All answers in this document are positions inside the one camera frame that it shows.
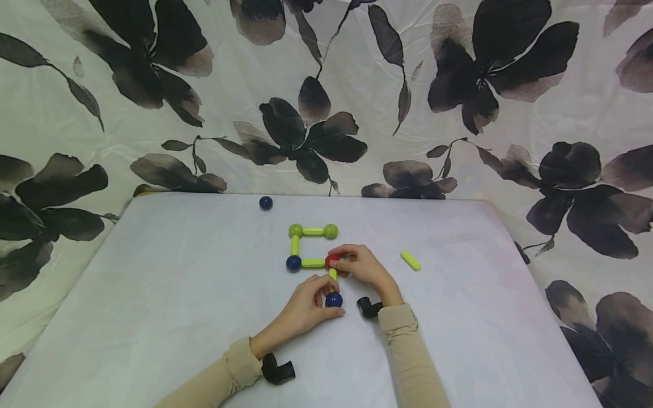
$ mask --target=beige sleeve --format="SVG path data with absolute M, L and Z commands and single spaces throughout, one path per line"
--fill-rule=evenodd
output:
M 379 324 L 392 354 L 393 377 L 402 408 L 449 408 L 410 305 L 384 307 Z
M 260 376 L 261 362 L 251 353 L 249 337 L 245 337 L 154 408 L 217 408 L 231 394 L 252 385 Z

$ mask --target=curtain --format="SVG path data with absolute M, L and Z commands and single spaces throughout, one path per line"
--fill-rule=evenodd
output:
M 0 0 L 0 390 L 189 191 L 488 200 L 604 406 L 653 406 L 649 3 Z

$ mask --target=left hand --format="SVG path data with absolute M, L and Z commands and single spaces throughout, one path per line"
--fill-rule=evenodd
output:
M 251 338 L 249 346 L 259 360 L 283 342 L 311 330 L 318 323 L 345 314 L 341 307 L 322 307 L 321 293 L 329 287 L 340 292 L 338 282 L 329 275 L 313 275 L 301 282 L 281 313 L 260 333 Z

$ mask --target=magnetic ball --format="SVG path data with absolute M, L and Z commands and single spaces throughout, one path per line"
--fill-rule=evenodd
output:
M 262 209 L 269 210 L 270 208 L 272 208 L 272 199 L 268 196 L 263 196 L 259 200 L 259 205 L 261 206 Z
M 342 296 L 338 292 L 331 292 L 326 296 L 325 305 L 327 307 L 340 307 L 342 306 Z
M 288 236 L 292 238 L 294 235 L 301 238 L 302 235 L 304 235 L 304 227 L 299 224 L 292 224 L 290 228 L 288 228 Z
M 297 255 L 291 255 L 286 259 L 286 268 L 293 272 L 299 271 L 302 267 L 302 259 Z
M 325 258 L 325 268 L 327 270 L 329 268 L 331 268 L 330 263 L 331 263 L 332 260 L 340 260 L 340 255 L 333 253 L 331 255 L 326 256 L 326 258 Z
M 329 240 L 334 240 L 338 236 L 338 228 L 334 224 L 327 224 L 325 226 L 325 237 Z

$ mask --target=black magnetic piece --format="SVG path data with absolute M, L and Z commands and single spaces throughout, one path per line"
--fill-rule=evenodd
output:
M 272 353 L 263 357 L 263 368 L 261 371 L 263 371 L 263 377 L 265 377 L 268 383 L 274 385 L 281 385 L 295 377 L 293 362 L 288 361 L 282 366 L 277 366 L 277 359 Z
M 370 298 L 367 296 L 358 299 L 356 304 L 360 309 L 360 314 L 363 315 L 365 319 L 376 318 L 379 315 L 379 310 L 383 308 L 383 304 L 381 302 L 372 304 Z

